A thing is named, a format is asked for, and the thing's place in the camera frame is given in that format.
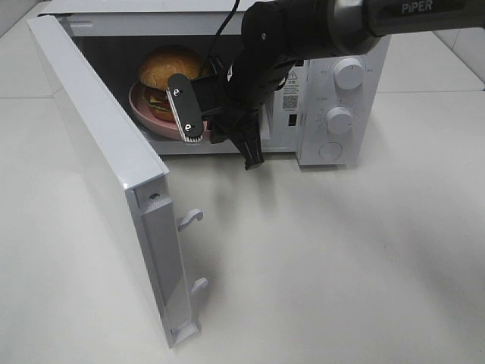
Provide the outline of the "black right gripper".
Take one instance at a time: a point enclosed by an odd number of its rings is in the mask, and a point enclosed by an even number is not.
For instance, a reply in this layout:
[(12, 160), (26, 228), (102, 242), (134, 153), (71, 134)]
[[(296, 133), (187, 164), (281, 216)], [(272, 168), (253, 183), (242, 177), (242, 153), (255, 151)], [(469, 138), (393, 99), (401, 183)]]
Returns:
[(229, 140), (245, 159), (245, 169), (264, 162), (259, 113), (270, 96), (283, 88), (299, 59), (279, 56), (271, 61), (239, 55), (228, 67), (192, 82), (202, 117), (208, 119), (210, 143)]

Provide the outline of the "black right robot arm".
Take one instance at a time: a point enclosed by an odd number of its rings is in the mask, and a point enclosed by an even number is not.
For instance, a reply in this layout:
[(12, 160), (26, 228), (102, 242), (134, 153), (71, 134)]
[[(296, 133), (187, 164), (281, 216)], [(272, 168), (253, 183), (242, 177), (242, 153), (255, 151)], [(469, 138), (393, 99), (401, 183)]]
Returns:
[(180, 132), (230, 140), (247, 169), (263, 163), (258, 109), (300, 60), (364, 54), (383, 36), (484, 26), (482, 1), (269, 1), (242, 19), (242, 48), (215, 76), (194, 80), (199, 110)]

